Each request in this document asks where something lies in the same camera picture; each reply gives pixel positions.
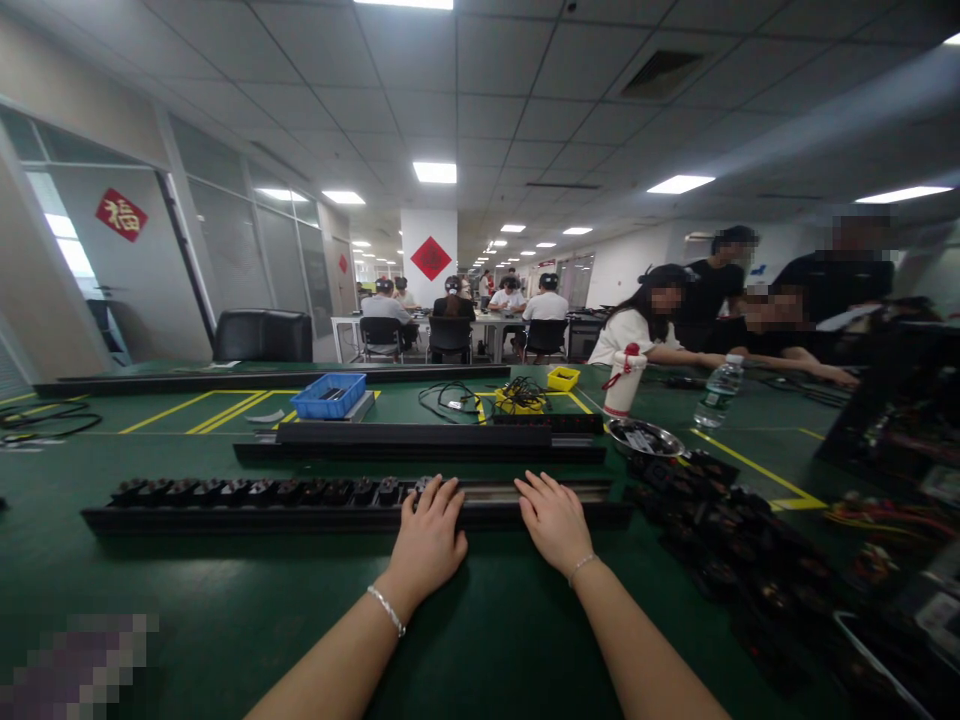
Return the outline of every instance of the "plastic bottle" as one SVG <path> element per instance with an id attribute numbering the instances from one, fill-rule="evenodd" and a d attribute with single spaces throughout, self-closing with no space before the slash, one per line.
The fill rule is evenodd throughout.
<path id="1" fill-rule="evenodd" d="M 718 428 L 727 417 L 727 410 L 743 382 L 742 355 L 727 355 L 727 361 L 707 380 L 707 389 L 697 403 L 693 421 L 700 428 Z"/>

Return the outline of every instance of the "white shirt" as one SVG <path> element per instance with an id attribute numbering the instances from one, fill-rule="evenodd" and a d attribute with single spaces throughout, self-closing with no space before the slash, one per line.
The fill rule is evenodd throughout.
<path id="1" fill-rule="evenodd" d="M 520 294 L 519 290 L 514 290 L 512 293 L 507 295 L 506 290 L 497 290 L 493 294 L 493 297 L 490 298 L 491 305 L 506 305 L 504 308 L 507 312 L 512 312 L 514 308 L 518 308 L 523 305 L 523 295 Z"/>
<path id="2" fill-rule="evenodd" d="M 392 317 L 406 325 L 412 319 L 410 313 L 403 309 L 398 300 L 388 298 L 380 293 L 360 301 L 360 311 L 365 317 Z M 396 345 L 370 345 L 373 352 L 383 355 L 393 355 L 397 352 Z"/>
<path id="3" fill-rule="evenodd" d="M 626 350 L 627 345 L 632 342 L 640 346 L 640 352 L 644 355 L 661 344 L 671 350 L 683 350 L 683 345 L 677 341 L 673 331 L 673 323 L 669 323 L 668 328 L 666 341 L 651 340 L 650 328 L 643 315 L 636 310 L 621 310 L 611 317 L 607 326 L 600 331 L 597 346 L 593 349 L 588 364 L 613 365 L 613 354 L 618 350 Z"/>
<path id="4" fill-rule="evenodd" d="M 540 295 L 534 295 L 527 302 L 527 309 L 523 311 L 524 320 L 566 320 L 570 303 L 565 297 L 548 290 Z"/>

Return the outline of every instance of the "hand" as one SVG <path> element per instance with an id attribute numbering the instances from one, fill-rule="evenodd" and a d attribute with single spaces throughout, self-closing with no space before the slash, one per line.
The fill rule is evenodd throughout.
<path id="1" fill-rule="evenodd" d="M 386 572 L 375 583 L 403 623 L 431 593 L 447 582 L 467 555 L 467 536 L 461 530 L 454 538 L 454 526 L 464 494 L 456 492 L 457 479 L 441 485 L 431 480 L 416 511 L 417 493 L 403 501 L 400 534 Z"/>
<path id="2" fill-rule="evenodd" d="M 520 491 L 520 512 L 543 559 L 570 577 L 577 563 L 593 553 L 590 531 L 577 494 L 546 473 L 527 470 L 529 485 L 514 480 Z"/>

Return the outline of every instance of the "bracelet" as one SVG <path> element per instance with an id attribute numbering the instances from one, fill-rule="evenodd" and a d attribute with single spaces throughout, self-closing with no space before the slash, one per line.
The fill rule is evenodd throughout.
<path id="1" fill-rule="evenodd" d="M 397 637 L 403 637 L 406 635 L 407 629 L 403 626 L 403 623 L 400 622 L 400 618 L 397 617 L 397 614 L 393 611 L 393 608 L 390 607 L 390 603 L 387 602 L 387 599 L 380 594 L 380 591 L 371 585 L 367 588 L 367 592 L 373 595 L 377 600 L 380 601 L 380 604 L 383 605 L 383 609 L 387 611 L 387 615 L 390 616 L 393 624 L 397 626 Z"/>
<path id="2" fill-rule="evenodd" d="M 569 586 L 572 588 L 572 587 L 573 587 L 573 578 L 575 578 L 575 577 L 577 576 L 577 573 L 580 572 L 580 568 L 582 568 L 584 565 L 586 565 L 586 564 L 587 564 L 588 562 L 590 562 L 591 560 L 599 560 L 599 559 L 600 559 L 600 558 L 598 558 L 596 555 L 594 555 L 593 553 L 590 553 L 590 554 L 587 555 L 583 560 L 581 560 L 580 562 L 578 562 L 578 563 L 577 563 L 577 566 L 573 569 L 573 572 L 570 573 L 570 577 L 567 578 L 567 585 L 569 585 Z"/>

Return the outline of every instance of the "green workbench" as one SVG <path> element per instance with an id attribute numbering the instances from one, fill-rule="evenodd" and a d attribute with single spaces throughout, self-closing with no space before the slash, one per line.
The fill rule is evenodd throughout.
<path id="1" fill-rule="evenodd" d="M 123 374 L 172 370 L 149 364 Z M 285 366 L 301 368 L 303 366 Z M 609 371 L 581 366 L 554 412 L 598 412 Z M 514 368 L 545 384 L 544 368 Z M 816 529 L 816 509 L 861 483 L 812 455 L 836 410 L 745 383 L 724 427 L 692 430 L 698 394 L 644 378 L 634 415 L 742 468 L 741 482 L 774 502 L 780 517 Z M 495 379 L 469 381 L 493 392 Z M 380 390 L 365 422 L 440 422 L 417 404 L 413 383 Z M 28 664 L 45 634 L 70 616 L 155 613 L 151 670 L 123 694 L 116 717 L 239 718 L 323 635 L 385 567 L 386 535 L 162 537 L 97 540 L 79 511 L 105 504 L 133 477 L 508 479 L 523 467 L 432 463 L 315 463 L 242 468 L 232 444 L 249 438 L 244 415 L 289 412 L 291 392 L 214 392 L 90 398 L 103 422 L 39 452 L 0 454 L 3 598 L 0 682 Z M 610 443 L 605 437 L 599 442 Z M 540 467 L 560 479 L 635 483 L 611 450 L 605 467 Z M 708 604 L 637 514 L 625 532 L 595 534 L 599 555 L 735 718 L 844 717 L 839 695 L 819 678 L 786 703 L 732 638 L 729 616 Z M 456 577 L 431 597 L 374 696 L 370 717 L 618 717 L 619 707 L 589 625 L 563 578 L 525 533 L 474 533 Z"/>

